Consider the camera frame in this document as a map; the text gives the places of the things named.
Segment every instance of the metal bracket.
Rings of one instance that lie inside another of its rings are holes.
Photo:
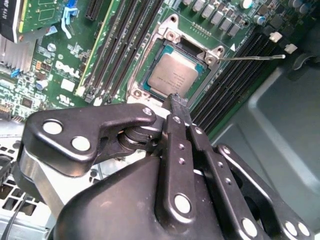
[[[156,119],[140,103],[41,111],[26,121],[21,149],[64,175],[78,177],[95,162],[119,153],[130,155],[133,151],[122,148],[118,133],[128,127],[150,126]]]
[[[184,121],[176,115],[167,116],[162,136],[155,215],[170,233],[183,233],[197,213],[192,147]]]

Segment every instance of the integrated circuit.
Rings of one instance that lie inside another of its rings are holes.
[[[268,10],[269,10],[268,6],[265,4],[262,4],[258,10],[258,14],[265,15],[268,12]]]
[[[154,66],[147,85],[152,92],[164,98],[173,93],[183,97],[202,72],[203,66],[167,45]]]
[[[22,106],[30,109],[32,107],[32,104],[33,104],[32,100],[30,100],[30,99],[28,99],[26,97],[22,98],[22,101],[21,101],[21,105]]]

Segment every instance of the screw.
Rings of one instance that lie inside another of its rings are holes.
[[[62,132],[62,125],[56,121],[47,121],[42,126],[43,130],[52,135],[57,135]]]
[[[138,90],[135,90],[133,94],[137,97],[141,97],[141,92]]]
[[[174,204],[176,208],[183,214],[187,214],[191,211],[191,204],[189,200],[180,194],[174,197]]]
[[[226,182],[227,184],[231,185],[231,180],[230,180],[230,178],[226,178],[226,179],[225,179],[225,182]]]
[[[181,123],[180,118],[178,118],[177,116],[174,116],[174,117],[173,117],[173,120],[174,120],[176,123],[178,123],[178,124]]]
[[[250,219],[244,218],[242,220],[242,225],[249,236],[256,237],[258,235],[258,230],[256,229],[256,226]]]
[[[81,152],[88,151],[91,146],[89,140],[84,136],[76,136],[72,139],[71,144],[75,149]]]
[[[185,161],[182,157],[180,157],[179,163],[180,163],[181,165],[185,165],[185,164],[186,164],[186,161]]]
[[[150,108],[145,107],[145,108],[143,109],[143,112],[144,112],[145,114],[149,115],[149,116],[152,115],[152,111],[151,111]]]
[[[199,128],[199,127],[195,127],[195,132],[197,133],[197,134],[202,134],[202,131],[201,131],[201,129]]]
[[[230,153],[231,153],[231,152],[230,152],[230,149],[227,148],[226,146],[223,146],[222,148],[223,148],[223,151],[224,151],[226,154],[230,154]]]
[[[303,235],[306,235],[307,237],[310,236],[308,228],[303,223],[299,222],[298,227]]]
[[[285,222],[285,227],[286,227],[286,229],[289,231],[289,233],[292,236],[297,236],[298,235],[298,232],[297,232],[295,226],[291,222],[286,221]]]

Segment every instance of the chip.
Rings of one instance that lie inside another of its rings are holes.
[[[196,68],[195,62],[178,51],[165,52],[154,67],[147,84],[151,91],[163,97],[174,93],[183,97],[199,76]]]
[[[284,23],[282,17],[280,15],[275,15],[273,19],[270,21],[270,25],[275,29],[279,29],[281,25]]]
[[[22,98],[22,102],[21,102],[22,106],[25,106],[26,108],[30,109],[32,107],[32,103],[33,103],[32,100],[30,100],[30,99],[28,99],[26,97]]]
[[[238,24],[240,23],[240,21],[242,20],[242,17],[240,15],[238,15],[236,18],[235,18],[235,22]]]
[[[267,7],[267,5],[263,4],[259,10],[258,10],[258,14],[260,15],[265,15],[268,12],[269,8]]]
[[[229,11],[226,13],[226,16],[227,16],[227,17],[231,17],[232,14],[234,14],[234,11],[231,10],[231,9],[229,9]]]
[[[222,11],[225,8],[225,4],[223,2],[220,3],[220,5],[218,6],[218,10]]]
[[[283,5],[279,5],[276,9],[275,9],[275,12],[277,14],[282,14],[285,10],[285,7]]]

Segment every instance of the gray plastic panel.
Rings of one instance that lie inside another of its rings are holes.
[[[277,68],[214,143],[230,145],[315,231],[320,231],[320,69],[299,80]]]

